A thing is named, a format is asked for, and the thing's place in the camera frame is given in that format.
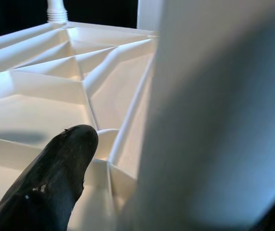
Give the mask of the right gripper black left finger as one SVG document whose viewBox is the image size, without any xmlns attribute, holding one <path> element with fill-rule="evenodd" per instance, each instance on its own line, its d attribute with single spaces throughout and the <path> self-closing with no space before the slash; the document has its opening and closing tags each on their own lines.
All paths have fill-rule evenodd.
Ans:
<svg viewBox="0 0 275 231">
<path fill-rule="evenodd" d="M 0 200 L 0 231 L 65 231 L 99 137 L 90 125 L 56 135 Z"/>
</svg>

